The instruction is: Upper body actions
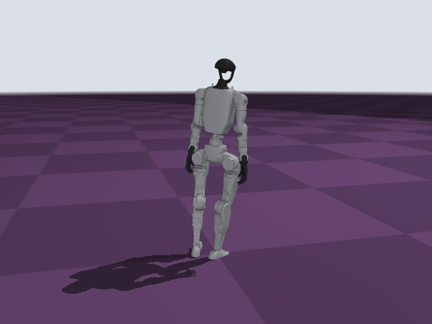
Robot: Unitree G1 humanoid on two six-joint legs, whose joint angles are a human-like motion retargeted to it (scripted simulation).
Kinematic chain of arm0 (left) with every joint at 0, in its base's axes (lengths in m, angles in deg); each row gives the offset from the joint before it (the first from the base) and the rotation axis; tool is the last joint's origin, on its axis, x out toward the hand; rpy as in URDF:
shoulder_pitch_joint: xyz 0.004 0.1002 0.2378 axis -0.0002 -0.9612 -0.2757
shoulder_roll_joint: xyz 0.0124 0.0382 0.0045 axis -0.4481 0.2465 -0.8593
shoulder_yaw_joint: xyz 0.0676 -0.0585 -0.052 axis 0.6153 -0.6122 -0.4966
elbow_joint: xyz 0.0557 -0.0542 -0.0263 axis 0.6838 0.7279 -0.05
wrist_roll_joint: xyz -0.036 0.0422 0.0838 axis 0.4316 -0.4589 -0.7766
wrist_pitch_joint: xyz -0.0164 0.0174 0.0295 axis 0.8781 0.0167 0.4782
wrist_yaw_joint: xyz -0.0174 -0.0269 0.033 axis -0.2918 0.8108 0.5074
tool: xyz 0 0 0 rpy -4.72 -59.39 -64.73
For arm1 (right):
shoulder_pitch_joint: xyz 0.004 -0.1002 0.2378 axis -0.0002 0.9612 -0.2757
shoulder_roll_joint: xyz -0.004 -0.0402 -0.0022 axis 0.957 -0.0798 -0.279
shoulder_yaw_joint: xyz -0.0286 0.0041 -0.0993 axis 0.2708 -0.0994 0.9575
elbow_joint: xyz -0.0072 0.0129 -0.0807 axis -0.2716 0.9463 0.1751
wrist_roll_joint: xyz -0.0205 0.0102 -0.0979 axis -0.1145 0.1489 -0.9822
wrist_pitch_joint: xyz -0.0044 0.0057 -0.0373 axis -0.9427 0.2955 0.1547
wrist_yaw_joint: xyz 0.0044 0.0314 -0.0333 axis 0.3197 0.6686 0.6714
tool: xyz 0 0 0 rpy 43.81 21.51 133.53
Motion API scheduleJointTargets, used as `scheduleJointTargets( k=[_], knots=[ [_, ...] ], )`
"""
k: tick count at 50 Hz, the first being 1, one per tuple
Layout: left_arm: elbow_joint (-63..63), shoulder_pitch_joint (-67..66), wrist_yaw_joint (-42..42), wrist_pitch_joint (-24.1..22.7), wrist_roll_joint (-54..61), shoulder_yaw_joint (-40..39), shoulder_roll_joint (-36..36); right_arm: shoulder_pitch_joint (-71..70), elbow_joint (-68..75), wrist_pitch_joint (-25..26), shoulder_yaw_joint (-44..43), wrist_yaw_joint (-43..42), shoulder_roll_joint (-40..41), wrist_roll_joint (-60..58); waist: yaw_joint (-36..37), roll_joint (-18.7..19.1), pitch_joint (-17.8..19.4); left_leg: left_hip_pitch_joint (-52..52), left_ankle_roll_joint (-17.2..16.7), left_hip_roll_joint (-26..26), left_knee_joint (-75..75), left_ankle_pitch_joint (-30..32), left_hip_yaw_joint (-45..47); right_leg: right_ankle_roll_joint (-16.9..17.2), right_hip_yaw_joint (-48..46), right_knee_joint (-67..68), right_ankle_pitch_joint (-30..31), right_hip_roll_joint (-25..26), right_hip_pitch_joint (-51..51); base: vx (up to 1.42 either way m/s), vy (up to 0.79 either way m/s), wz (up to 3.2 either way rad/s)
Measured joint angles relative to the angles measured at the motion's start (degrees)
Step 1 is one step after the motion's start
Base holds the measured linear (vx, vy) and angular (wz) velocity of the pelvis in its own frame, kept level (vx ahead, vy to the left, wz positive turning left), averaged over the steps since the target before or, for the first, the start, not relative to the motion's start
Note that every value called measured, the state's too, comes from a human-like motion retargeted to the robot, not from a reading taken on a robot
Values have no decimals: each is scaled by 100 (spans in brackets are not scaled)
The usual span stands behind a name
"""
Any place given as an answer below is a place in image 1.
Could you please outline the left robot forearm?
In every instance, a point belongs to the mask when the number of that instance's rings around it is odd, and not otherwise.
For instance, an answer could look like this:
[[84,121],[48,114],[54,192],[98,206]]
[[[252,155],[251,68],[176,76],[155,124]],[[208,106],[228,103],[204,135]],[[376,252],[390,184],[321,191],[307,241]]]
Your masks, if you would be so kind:
[[188,149],[190,149],[190,146],[194,146],[195,147],[194,152],[196,152],[198,150],[198,143],[199,143],[201,128],[195,126],[193,124],[193,121],[192,121],[191,131],[192,131],[192,133],[191,133],[190,145],[189,145]]

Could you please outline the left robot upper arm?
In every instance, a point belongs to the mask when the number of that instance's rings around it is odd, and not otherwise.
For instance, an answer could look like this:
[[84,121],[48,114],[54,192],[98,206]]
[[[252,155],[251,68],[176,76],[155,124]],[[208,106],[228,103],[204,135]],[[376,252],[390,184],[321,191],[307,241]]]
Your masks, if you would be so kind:
[[195,126],[203,127],[202,114],[203,114],[203,98],[206,88],[199,88],[195,92],[195,104],[194,104],[194,118],[193,124]]

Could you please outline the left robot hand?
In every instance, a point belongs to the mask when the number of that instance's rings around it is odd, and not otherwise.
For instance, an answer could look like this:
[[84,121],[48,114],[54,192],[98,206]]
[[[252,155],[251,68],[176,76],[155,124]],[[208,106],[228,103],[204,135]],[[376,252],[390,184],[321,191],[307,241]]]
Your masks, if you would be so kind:
[[187,156],[187,159],[186,159],[186,170],[187,170],[188,173],[193,173],[193,171],[192,171],[192,169],[191,169],[190,166],[191,166],[191,164],[192,164],[192,166],[194,166],[194,163],[192,162],[192,154],[195,153],[194,150],[195,150],[195,147],[194,146],[190,146],[190,149],[188,151],[188,156]]

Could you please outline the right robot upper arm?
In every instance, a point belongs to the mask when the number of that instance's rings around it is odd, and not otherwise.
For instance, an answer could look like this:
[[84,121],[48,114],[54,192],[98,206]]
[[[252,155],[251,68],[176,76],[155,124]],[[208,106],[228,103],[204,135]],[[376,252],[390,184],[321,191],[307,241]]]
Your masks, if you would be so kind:
[[246,119],[246,106],[248,104],[248,98],[245,94],[233,92],[233,100],[236,104],[236,125],[234,131],[237,134],[242,134],[243,125]]

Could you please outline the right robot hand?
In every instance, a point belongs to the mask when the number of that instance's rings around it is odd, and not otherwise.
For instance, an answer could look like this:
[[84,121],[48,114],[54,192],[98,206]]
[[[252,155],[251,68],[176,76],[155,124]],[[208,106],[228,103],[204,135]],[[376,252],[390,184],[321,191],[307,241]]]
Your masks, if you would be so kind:
[[240,164],[242,164],[241,172],[238,175],[238,177],[242,175],[242,179],[239,182],[237,182],[238,184],[243,184],[247,180],[247,173],[248,173],[247,163],[248,163],[247,156],[242,155],[242,161],[240,161]]

